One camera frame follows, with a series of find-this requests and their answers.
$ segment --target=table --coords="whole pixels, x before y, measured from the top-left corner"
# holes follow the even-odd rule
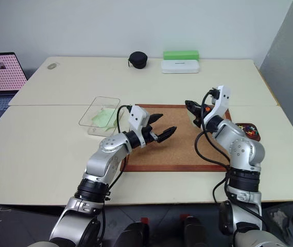
[[[102,139],[79,126],[86,109],[85,105],[9,107],[0,119],[0,204],[67,203]],[[282,109],[231,106],[230,112],[234,122],[252,122],[260,131],[266,150],[260,183],[263,201],[293,200],[293,127]],[[223,176],[222,172],[127,172],[106,203],[212,202],[212,188]],[[216,195],[224,200],[223,188]]]
[[[226,85],[230,105],[277,105],[252,60],[201,59],[197,74],[163,74],[162,59],[144,69],[126,58],[50,57],[10,101],[10,105],[90,105],[97,96],[122,104],[201,102],[212,87]],[[54,69],[49,64],[57,63]]]

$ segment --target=small white object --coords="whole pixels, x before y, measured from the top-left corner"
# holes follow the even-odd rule
[[[164,74],[198,73],[200,70],[197,60],[162,60],[161,67]]]

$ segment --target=laptop screen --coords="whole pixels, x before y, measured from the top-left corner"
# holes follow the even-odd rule
[[[0,53],[0,91],[18,91],[26,76],[13,52]]]

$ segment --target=black cable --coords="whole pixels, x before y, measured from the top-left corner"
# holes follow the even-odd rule
[[[228,165],[224,165],[224,164],[221,163],[221,162],[211,160],[211,159],[209,159],[209,158],[203,156],[203,155],[200,153],[200,151],[199,151],[199,149],[198,149],[198,141],[199,141],[200,137],[201,137],[204,133],[205,133],[205,132],[203,131],[203,132],[201,132],[200,134],[198,134],[196,140],[194,141],[194,149],[196,150],[197,154],[198,154],[202,159],[204,159],[205,161],[208,161],[208,162],[211,162],[211,163],[214,163],[214,164],[220,165],[220,166],[224,167],[226,171],[228,171],[228,170],[229,170],[229,166],[228,166]],[[216,184],[216,186],[213,188],[213,198],[214,198],[214,201],[215,201],[216,204],[217,204],[217,200],[216,200],[216,197],[215,197],[215,190],[216,190],[216,189],[217,189],[222,183],[224,183],[225,180],[226,180],[226,178],[224,178],[222,181],[220,181],[218,184]]]
[[[203,109],[204,109],[204,103],[208,97],[208,95],[210,95],[210,91],[206,93],[206,95],[204,96],[204,98],[202,99],[202,103],[201,103],[201,125],[202,125],[202,129],[205,131],[206,127],[204,125],[204,119],[203,119]],[[218,147],[216,147],[213,142],[209,139],[209,136],[207,135],[207,131],[205,132],[205,136],[206,139],[208,140],[208,142],[210,143],[210,145],[213,146],[213,148],[215,148],[219,153],[221,153],[229,162],[230,162],[230,158],[222,151],[220,150]]]
[[[125,105],[125,104],[123,104],[123,105],[121,105],[120,107],[119,107],[119,109],[117,109],[117,112],[116,112],[116,126],[117,126],[117,131],[118,131],[118,133],[120,133],[120,126],[119,126],[119,113],[120,113],[120,110],[123,108],[123,107],[127,107],[128,105]]]
[[[119,125],[119,114],[120,114],[120,110],[123,108],[123,107],[128,107],[128,105],[121,105],[118,109],[117,109],[117,112],[116,112],[116,126],[117,126],[117,131],[118,133],[120,133],[120,125]],[[121,170],[121,172],[119,173],[119,175],[116,177],[116,179],[112,182],[112,184],[109,186],[109,188],[107,189],[107,191],[110,191],[110,189],[113,187],[113,185],[116,183],[116,181],[118,181],[118,179],[121,177],[122,173],[125,171],[125,168],[126,168],[126,164],[127,164],[127,158],[125,157],[123,159],[123,162],[124,162],[124,166]],[[102,241],[103,241],[103,238],[104,238],[104,234],[105,234],[105,224],[106,224],[106,219],[105,219],[105,201],[103,202],[103,208],[101,209],[101,214],[102,214],[102,220],[103,220],[103,224],[102,224],[102,229],[101,229],[101,234],[100,234],[100,237],[99,237],[99,242],[98,242],[98,246],[101,245]]]
[[[216,197],[215,197],[215,190],[222,184],[224,183],[226,180],[226,178],[223,178],[222,181],[220,181],[218,184],[215,185],[215,187],[213,188],[213,198],[214,198],[214,201],[215,203],[217,204],[217,200],[216,200]]]
[[[123,107],[128,107],[128,105],[121,105],[118,109],[117,109],[117,112],[116,112],[116,126],[117,126],[117,131],[118,133],[121,133],[120,131],[120,125],[119,125],[119,114],[120,114],[120,110],[123,108]],[[124,163],[124,166],[122,168],[122,170],[120,171],[119,175],[116,177],[116,179],[112,182],[112,184],[109,186],[108,188],[108,191],[113,187],[113,185],[116,183],[116,181],[118,181],[118,179],[121,177],[122,173],[124,173],[125,169],[126,169],[126,165],[127,165],[127,157],[125,157],[122,162]]]
[[[126,165],[127,165],[127,157],[125,157],[122,162],[124,163],[124,166],[122,168],[122,170],[120,171],[119,175],[116,177],[116,179],[112,182],[112,184],[110,185],[110,187],[108,188],[108,191],[113,187],[113,185],[116,183],[116,181],[118,181],[118,179],[121,177],[122,173],[124,173],[125,169],[126,169]]]
[[[220,165],[220,166],[224,167],[226,171],[228,171],[229,168],[228,168],[227,165],[224,165],[223,163],[221,163],[221,162],[219,162],[219,161],[211,160],[210,158],[207,158],[207,157],[203,156],[203,155],[199,152],[199,150],[198,150],[198,141],[199,141],[200,137],[201,137],[204,133],[205,133],[205,131],[202,131],[200,134],[198,134],[196,140],[194,141],[194,149],[196,150],[197,154],[198,154],[202,159],[204,159],[205,161],[208,161],[208,162],[210,162],[210,163],[214,163],[214,164],[216,164],[216,165]]]
[[[232,245],[233,245],[233,247],[236,247],[236,245],[235,245],[235,235],[237,235],[237,233],[238,233],[238,229],[235,230],[235,232],[233,233],[233,238],[232,238]]]
[[[100,234],[100,237],[99,237],[99,240],[98,240],[98,246],[101,246],[101,243],[104,239],[104,234],[105,234],[105,225],[106,225],[106,219],[105,219],[105,201],[103,202],[103,208],[101,209],[101,215],[102,215],[102,218],[103,218],[103,223],[102,223],[102,226],[101,226],[101,234]]]

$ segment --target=transparent container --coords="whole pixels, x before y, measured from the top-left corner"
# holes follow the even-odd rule
[[[116,113],[120,99],[98,96],[88,107],[79,125],[87,126],[89,135],[111,136],[116,129]]]

